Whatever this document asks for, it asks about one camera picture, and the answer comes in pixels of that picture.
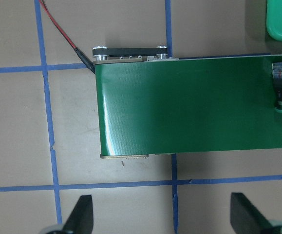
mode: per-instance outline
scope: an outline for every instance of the beige tiled floor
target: beige tiled floor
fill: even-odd
[[[47,0],[54,17],[92,56],[96,45],[166,44],[163,0]],[[265,32],[266,0],[172,1],[174,57],[282,53]],[[48,64],[80,63],[42,11]],[[40,65],[34,1],[0,0],[0,67]],[[100,159],[94,76],[49,72],[60,184],[171,180],[170,156]],[[42,72],[0,74],[0,187],[52,185]],[[282,149],[178,155],[178,179],[282,174]],[[282,181],[183,185],[179,233],[233,233],[229,195],[242,191],[269,218],[282,220]],[[173,233],[172,187],[61,190],[63,221],[92,194],[94,233]],[[54,192],[0,192],[0,233],[38,233],[56,223]]]

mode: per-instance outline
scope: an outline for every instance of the wire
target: wire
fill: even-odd
[[[53,18],[51,13],[49,12],[47,5],[45,4],[44,0],[39,0],[40,5],[43,7],[44,11],[47,13],[49,16],[50,20],[52,23],[55,25],[55,27],[58,29],[58,31],[65,37],[65,39],[68,41],[68,43],[71,45],[73,49],[76,49],[76,45],[73,43],[73,41],[69,38],[69,36],[64,32],[64,30],[60,27],[58,22]]]
[[[81,51],[78,49],[78,47],[73,43],[73,41],[69,38],[69,36],[64,32],[64,30],[61,28],[61,26],[58,24],[58,22],[53,18],[51,13],[48,10],[47,5],[45,4],[44,0],[39,0],[40,5],[43,7],[44,11],[49,16],[50,20],[54,24],[54,26],[58,29],[58,31],[65,37],[65,39],[68,41],[68,43],[71,45],[71,47],[74,49],[78,57],[81,59],[81,61],[86,65],[86,67],[92,71],[95,74],[95,67],[94,64],[90,61],[90,59]]]

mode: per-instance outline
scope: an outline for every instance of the floor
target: floor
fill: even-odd
[[[266,0],[47,0],[80,49],[173,57],[282,54]],[[95,77],[37,0],[0,0],[0,233],[64,223],[91,194],[93,233],[234,233],[231,192],[282,220],[282,149],[100,159]]]

